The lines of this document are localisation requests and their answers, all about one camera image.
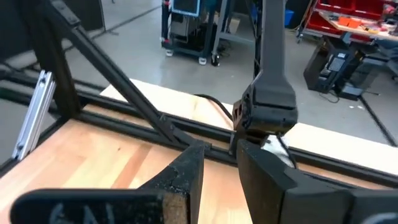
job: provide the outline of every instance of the concrete floor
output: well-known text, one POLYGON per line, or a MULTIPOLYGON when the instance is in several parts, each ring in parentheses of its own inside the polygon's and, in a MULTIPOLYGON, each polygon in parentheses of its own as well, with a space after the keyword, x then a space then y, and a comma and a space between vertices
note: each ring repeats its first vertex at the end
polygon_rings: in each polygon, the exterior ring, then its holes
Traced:
MULTIPOLYGON (((158 7, 155 0, 103 0, 107 29, 129 18, 158 7)), ((122 68, 130 78, 184 91, 204 93, 225 103, 234 103, 252 80, 253 51, 250 47, 232 44, 229 57, 221 59, 220 67, 201 66, 197 59, 175 54, 166 57, 160 48, 160 13, 152 12, 118 28, 118 35, 106 34, 95 41, 122 68)), ((349 134, 359 138, 387 143, 379 128, 374 124, 360 102, 341 99, 333 104, 318 93, 308 91, 302 72, 315 48, 313 43, 295 43, 294 34, 286 31, 285 75, 293 85, 300 111, 301 123, 349 134)), ((76 49, 66 53, 75 78, 107 86, 108 82, 76 49)), ((366 94, 364 97, 376 111, 390 132, 398 138, 397 85, 382 73, 369 91, 379 96, 366 94)), ((0 162, 5 161, 15 145, 26 108, 0 101, 0 162)), ((46 118, 45 126, 53 122, 46 118)))

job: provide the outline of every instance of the orange item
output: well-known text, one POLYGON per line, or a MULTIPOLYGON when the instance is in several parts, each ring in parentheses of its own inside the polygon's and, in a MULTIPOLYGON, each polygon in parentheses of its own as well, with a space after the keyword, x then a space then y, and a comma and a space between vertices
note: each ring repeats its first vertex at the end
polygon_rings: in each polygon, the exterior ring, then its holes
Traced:
POLYGON ((351 20, 350 18, 340 16, 338 18, 338 24, 341 26, 348 26, 350 20, 351 20))
POLYGON ((361 24, 362 24, 361 21, 351 19, 351 20, 349 21, 348 27, 356 29, 356 28, 358 28, 361 24))

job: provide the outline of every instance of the red tool cabinet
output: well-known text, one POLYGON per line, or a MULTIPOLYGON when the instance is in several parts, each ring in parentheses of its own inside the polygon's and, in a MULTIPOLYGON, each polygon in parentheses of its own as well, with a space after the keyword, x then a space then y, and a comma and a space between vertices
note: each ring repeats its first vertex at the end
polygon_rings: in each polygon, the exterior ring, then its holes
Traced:
MULTIPOLYGON (((335 12, 342 16, 354 16, 362 19, 378 20, 383 10, 383 0, 314 0, 311 10, 306 15, 305 24, 297 34, 297 42, 303 34, 329 35, 339 37, 342 31, 335 29, 319 12, 335 12)), ((361 35, 352 35, 351 39, 358 42, 369 42, 370 39, 361 35)))

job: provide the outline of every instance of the blue container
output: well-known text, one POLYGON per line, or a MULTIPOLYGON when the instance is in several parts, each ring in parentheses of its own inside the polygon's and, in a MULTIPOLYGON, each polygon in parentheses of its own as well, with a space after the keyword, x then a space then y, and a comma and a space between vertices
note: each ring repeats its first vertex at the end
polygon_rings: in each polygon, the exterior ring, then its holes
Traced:
POLYGON ((285 10, 285 27, 287 27, 290 24, 293 14, 294 14, 294 11, 291 11, 288 9, 285 10))

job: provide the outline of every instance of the wooden table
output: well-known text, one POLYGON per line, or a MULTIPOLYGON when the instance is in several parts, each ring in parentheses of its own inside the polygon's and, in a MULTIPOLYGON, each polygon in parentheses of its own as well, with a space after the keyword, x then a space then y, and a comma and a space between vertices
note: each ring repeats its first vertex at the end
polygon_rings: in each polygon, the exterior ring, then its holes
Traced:
MULTIPOLYGON (((212 102, 186 93, 133 80, 161 111, 231 129, 231 121, 212 102)), ((122 100, 109 87, 102 95, 122 100)), ((145 121, 88 105, 95 111, 133 123, 145 121)), ((396 149, 305 124, 287 136, 290 145, 398 174, 396 149)), ((225 143, 212 141, 226 147, 225 143)), ((40 188, 134 189, 155 176, 180 152, 70 120, 23 162, 0 179, 0 223, 8 223, 12 202, 40 188)), ((385 187, 300 164, 302 170, 372 189, 385 187)), ((238 170, 205 161, 200 223, 251 223, 238 170)))
MULTIPOLYGON (((398 37, 393 36, 388 34, 389 31, 383 31, 383 32, 379 32, 377 34, 371 34, 368 31, 363 30, 362 28, 358 27, 358 28, 351 28, 351 27, 347 27, 347 26, 342 26, 339 25, 339 23, 337 21, 332 21, 329 19, 329 14, 325 13, 325 12, 319 12, 319 15, 322 16, 322 18, 324 18, 326 21, 328 21, 334 28, 344 31, 344 32, 349 32, 351 34, 358 34, 358 35, 364 35, 373 39, 382 39, 382 40, 394 40, 394 41, 398 41, 398 37)), ((363 22, 365 23, 375 23, 376 21, 369 21, 366 19, 362 19, 363 22)))

